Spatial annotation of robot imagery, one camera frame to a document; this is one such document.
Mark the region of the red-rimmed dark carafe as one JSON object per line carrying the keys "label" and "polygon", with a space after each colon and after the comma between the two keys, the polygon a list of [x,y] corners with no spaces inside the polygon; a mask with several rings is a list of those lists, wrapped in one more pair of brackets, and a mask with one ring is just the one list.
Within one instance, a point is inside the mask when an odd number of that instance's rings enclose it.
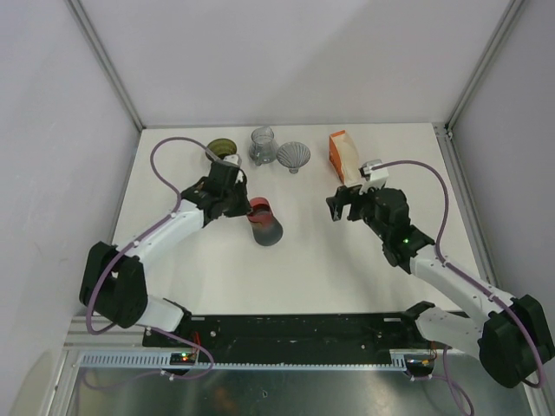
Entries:
{"label": "red-rimmed dark carafe", "polygon": [[269,201],[256,197],[250,200],[251,212],[247,219],[251,225],[252,235],[257,244],[269,247],[277,244],[283,237],[284,230],[275,217]]}

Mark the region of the clear grey glass carafe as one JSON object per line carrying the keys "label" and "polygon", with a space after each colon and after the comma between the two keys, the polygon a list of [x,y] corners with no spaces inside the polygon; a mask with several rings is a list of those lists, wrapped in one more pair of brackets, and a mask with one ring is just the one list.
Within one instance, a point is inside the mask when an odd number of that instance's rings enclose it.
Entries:
{"label": "clear grey glass carafe", "polygon": [[277,157],[278,143],[270,127],[258,127],[251,133],[249,157],[256,166],[274,162]]}

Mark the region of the olive green dripper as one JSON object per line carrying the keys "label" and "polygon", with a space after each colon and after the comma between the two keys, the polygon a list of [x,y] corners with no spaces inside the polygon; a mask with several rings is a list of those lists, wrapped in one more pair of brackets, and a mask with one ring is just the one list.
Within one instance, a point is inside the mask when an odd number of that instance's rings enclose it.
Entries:
{"label": "olive green dripper", "polygon": [[208,144],[207,148],[206,157],[209,160],[214,160],[213,156],[223,160],[226,155],[237,153],[238,150],[236,143],[227,138],[215,139]]}

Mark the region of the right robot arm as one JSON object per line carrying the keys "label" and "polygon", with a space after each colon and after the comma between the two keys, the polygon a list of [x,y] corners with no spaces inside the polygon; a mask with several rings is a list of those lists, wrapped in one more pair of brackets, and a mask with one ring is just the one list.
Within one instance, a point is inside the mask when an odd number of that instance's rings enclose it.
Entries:
{"label": "right robot arm", "polygon": [[345,206],[349,221],[363,221],[381,240],[389,264],[439,290],[462,311],[458,316],[430,302],[409,310],[400,326],[402,341],[419,348],[437,341],[477,359],[501,386],[512,388],[554,357],[554,342],[541,304],[532,296],[517,298],[479,278],[456,271],[441,257],[437,243],[415,227],[404,193],[393,188],[340,186],[326,199],[333,220]]}

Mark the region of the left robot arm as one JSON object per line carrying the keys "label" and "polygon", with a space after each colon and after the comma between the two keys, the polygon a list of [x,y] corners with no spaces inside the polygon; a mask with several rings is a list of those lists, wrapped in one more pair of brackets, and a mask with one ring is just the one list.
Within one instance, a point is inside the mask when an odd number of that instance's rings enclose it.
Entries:
{"label": "left robot arm", "polygon": [[121,248],[95,244],[88,253],[79,293],[87,314],[96,312],[121,328],[159,328],[171,345],[186,344],[192,335],[186,310],[176,302],[150,295],[147,272],[176,244],[212,221],[249,213],[246,185],[246,175],[239,166],[213,162],[210,172],[180,192],[177,206],[151,228]]}

